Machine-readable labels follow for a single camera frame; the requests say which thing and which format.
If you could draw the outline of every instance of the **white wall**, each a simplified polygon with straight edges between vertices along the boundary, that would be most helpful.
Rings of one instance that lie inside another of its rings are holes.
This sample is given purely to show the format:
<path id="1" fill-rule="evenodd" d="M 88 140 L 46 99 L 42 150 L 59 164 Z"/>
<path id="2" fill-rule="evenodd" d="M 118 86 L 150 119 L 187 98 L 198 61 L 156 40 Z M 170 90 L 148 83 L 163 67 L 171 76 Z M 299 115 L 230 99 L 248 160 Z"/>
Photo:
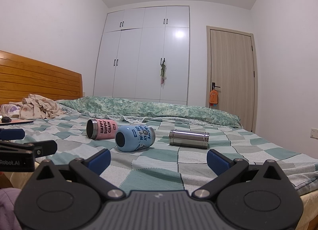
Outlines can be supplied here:
<path id="1" fill-rule="evenodd" d="M 107 6 L 102 0 L 0 0 L 0 50 L 81 73 L 93 94 Z"/>
<path id="2" fill-rule="evenodd" d="M 207 35 L 206 26 L 252 32 L 250 10 L 202 1 L 156 1 L 109 8 L 123 9 L 165 6 L 190 6 L 190 75 L 188 105 L 206 105 Z"/>
<path id="3" fill-rule="evenodd" d="M 252 8 L 259 72 L 256 133 L 318 158 L 318 0 L 257 0 Z"/>

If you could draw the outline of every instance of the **headboard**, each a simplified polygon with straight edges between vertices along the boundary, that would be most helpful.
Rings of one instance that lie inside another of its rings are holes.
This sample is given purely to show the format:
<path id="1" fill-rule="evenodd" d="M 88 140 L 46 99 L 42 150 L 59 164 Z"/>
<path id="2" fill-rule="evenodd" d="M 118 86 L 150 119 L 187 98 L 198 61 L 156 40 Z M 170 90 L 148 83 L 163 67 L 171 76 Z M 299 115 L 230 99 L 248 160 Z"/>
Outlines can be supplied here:
<path id="1" fill-rule="evenodd" d="M 20 102 L 29 93 L 52 100 L 83 97 L 82 75 L 0 51 L 0 105 Z"/>

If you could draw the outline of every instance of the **door frame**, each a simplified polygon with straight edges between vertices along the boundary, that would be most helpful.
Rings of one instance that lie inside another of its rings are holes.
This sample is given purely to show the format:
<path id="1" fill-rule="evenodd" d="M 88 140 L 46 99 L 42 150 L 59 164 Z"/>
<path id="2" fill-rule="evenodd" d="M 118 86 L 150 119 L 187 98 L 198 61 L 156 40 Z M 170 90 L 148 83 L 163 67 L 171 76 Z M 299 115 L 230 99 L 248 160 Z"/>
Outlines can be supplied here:
<path id="1" fill-rule="evenodd" d="M 256 119 L 257 119 L 257 104 L 258 104 L 258 73 L 257 73 L 257 61 L 256 61 L 256 49 L 255 49 L 255 40 L 254 35 L 248 32 L 235 31 L 231 29 L 207 26 L 206 34 L 207 34 L 207 80 L 206 80 L 206 107 L 209 108 L 209 98 L 211 91 L 211 67 L 213 60 L 211 58 L 211 33 L 210 31 L 222 31 L 222 32 L 232 32 L 237 34 L 242 34 L 251 37 L 252 43 L 252 54 L 253 54 L 253 63 L 254 63 L 254 109 L 253 109 L 253 122 L 252 122 L 252 132 L 255 133 L 256 128 Z"/>

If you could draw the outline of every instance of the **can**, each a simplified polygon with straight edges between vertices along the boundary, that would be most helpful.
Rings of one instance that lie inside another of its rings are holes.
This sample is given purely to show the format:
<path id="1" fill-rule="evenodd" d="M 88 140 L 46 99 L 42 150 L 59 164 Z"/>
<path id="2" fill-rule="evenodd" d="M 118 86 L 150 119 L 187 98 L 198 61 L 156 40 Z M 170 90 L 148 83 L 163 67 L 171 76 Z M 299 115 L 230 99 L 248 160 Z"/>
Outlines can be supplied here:
<path id="1" fill-rule="evenodd" d="M 122 152 L 133 152 L 150 147 L 155 142 L 156 134 L 152 127 L 147 125 L 120 126 L 115 141 Z"/>
<path id="2" fill-rule="evenodd" d="M 173 146 L 207 149 L 209 133 L 172 129 L 169 133 L 169 144 Z"/>
<path id="3" fill-rule="evenodd" d="M 115 138 L 118 126 L 112 119 L 89 119 L 86 124 L 86 133 L 90 139 Z"/>

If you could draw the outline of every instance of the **orange plush toy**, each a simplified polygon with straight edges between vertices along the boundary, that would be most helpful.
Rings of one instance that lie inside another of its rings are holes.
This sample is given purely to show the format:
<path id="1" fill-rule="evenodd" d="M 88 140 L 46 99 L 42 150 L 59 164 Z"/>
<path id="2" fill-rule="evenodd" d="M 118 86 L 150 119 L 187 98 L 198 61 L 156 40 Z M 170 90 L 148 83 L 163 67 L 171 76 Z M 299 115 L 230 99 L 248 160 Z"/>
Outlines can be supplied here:
<path id="1" fill-rule="evenodd" d="M 209 99 L 210 106 L 217 105 L 217 96 L 218 96 L 218 92 L 215 89 L 213 89 L 210 92 L 210 99 Z"/>

